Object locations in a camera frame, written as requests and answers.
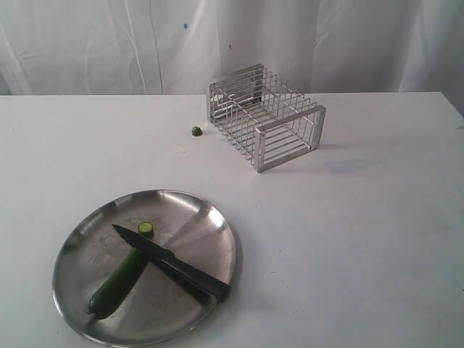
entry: table surface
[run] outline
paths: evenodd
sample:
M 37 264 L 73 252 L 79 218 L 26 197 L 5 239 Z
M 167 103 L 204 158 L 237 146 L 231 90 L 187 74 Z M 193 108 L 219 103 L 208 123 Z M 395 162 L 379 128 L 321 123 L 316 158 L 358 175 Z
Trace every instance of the table surface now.
M 319 150 L 258 174 L 204 96 L 1 97 L 1 345 L 97 347 L 55 309 L 57 253 L 104 203 L 175 189 L 225 215 L 243 260 L 160 347 L 461 347 L 464 119 L 440 93 L 314 98 Z

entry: metal plate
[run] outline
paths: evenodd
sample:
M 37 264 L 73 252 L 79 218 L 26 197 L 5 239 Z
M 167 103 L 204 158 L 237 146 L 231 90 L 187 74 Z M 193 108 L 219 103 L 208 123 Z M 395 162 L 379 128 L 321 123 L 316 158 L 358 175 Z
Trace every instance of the metal plate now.
M 134 347 L 170 339 L 193 328 L 216 305 L 200 304 L 149 263 L 113 315 L 92 321 L 86 307 L 94 292 L 131 247 L 112 224 L 136 231 L 155 227 L 154 241 L 184 262 L 230 283 L 236 244 L 224 217 L 204 200 L 178 191 L 143 191 L 110 202 L 90 214 L 59 252 L 53 296 L 59 313 L 79 334 L 111 347 Z

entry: stainless steel rack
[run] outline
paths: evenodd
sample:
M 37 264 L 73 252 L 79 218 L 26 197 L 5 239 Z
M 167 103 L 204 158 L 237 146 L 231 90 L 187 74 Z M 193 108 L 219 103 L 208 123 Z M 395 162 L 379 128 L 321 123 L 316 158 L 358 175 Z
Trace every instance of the stainless steel rack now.
M 263 65 L 219 78 L 207 89 L 207 116 L 257 172 L 319 146 L 326 108 L 286 87 Z

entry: white curtain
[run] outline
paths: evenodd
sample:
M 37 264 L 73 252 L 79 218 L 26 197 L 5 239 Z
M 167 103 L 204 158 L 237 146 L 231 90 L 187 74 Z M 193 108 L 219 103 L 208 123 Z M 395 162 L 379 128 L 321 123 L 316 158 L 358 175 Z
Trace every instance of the white curtain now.
M 203 94 L 258 62 L 301 92 L 442 91 L 464 0 L 0 0 L 0 94 Z

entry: cucumber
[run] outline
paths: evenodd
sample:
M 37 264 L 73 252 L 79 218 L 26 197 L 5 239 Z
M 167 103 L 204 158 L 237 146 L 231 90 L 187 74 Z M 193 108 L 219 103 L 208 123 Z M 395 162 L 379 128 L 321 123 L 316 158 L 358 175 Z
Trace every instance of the cucumber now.
M 138 225 L 138 232 L 142 236 L 152 239 L 153 225 L 147 222 L 141 223 Z M 93 314 L 94 318 L 98 320 L 108 318 L 129 295 L 147 263 L 146 255 L 140 250 L 132 248 L 119 267 L 90 298 L 87 313 Z

